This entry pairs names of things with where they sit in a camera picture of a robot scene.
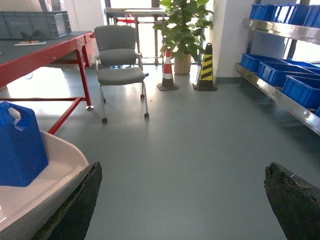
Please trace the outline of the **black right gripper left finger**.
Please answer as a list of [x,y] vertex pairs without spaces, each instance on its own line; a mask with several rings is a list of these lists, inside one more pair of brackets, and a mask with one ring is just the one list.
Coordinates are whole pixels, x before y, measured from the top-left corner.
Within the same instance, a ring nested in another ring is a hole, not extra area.
[[100,162],[93,163],[88,174],[33,240],[83,240],[87,235],[102,181]]

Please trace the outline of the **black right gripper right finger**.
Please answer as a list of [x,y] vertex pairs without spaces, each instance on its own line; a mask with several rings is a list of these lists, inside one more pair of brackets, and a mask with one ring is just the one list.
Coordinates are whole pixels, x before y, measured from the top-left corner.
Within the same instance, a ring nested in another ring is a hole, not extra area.
[[320,189],[277,162],[265,168],[267,199],[288,240],[320,238]]

